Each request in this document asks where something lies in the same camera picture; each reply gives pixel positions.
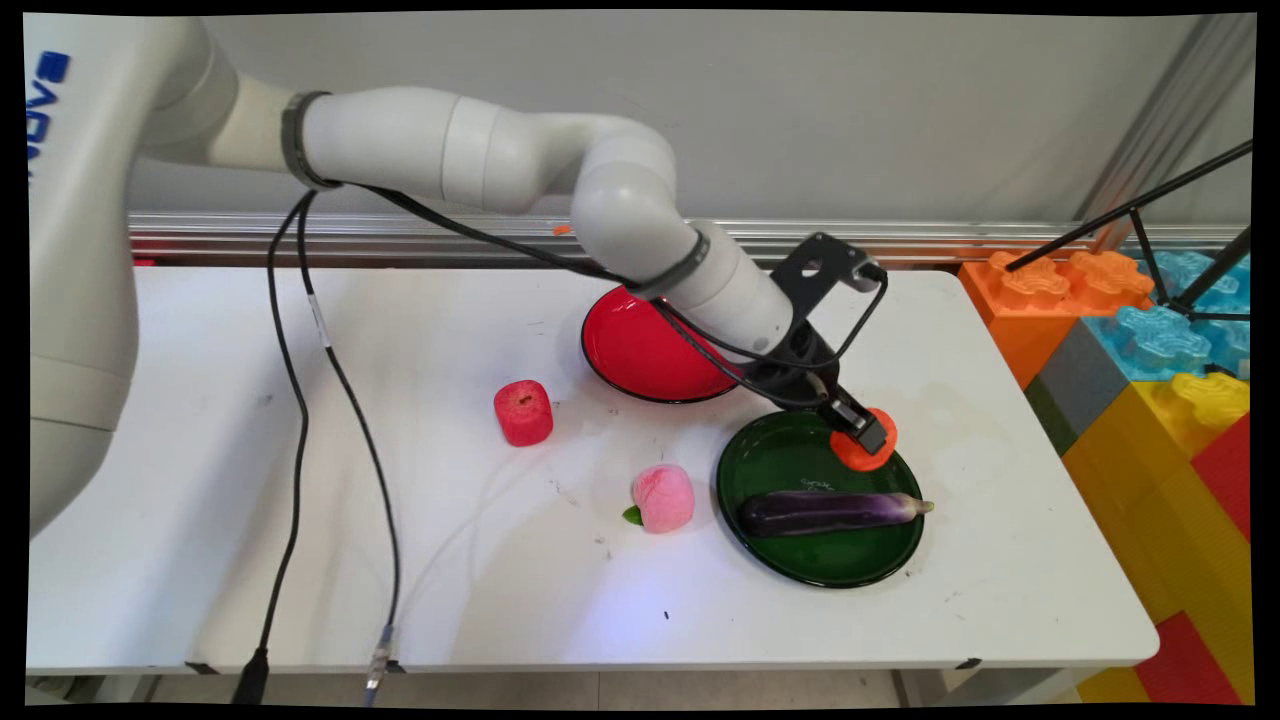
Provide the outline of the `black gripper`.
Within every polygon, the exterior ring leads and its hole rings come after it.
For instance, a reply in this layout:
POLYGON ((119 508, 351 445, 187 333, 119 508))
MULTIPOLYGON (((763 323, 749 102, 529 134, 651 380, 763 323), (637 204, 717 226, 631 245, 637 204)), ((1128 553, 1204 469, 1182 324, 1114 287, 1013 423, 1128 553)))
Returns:
POLYGON ((832 347, 813 325, 796 325, 763 361, 745 366, 748 388, 786 411, 817 410, 867 454, 890 448, 890 415, 847 404, 832 347))

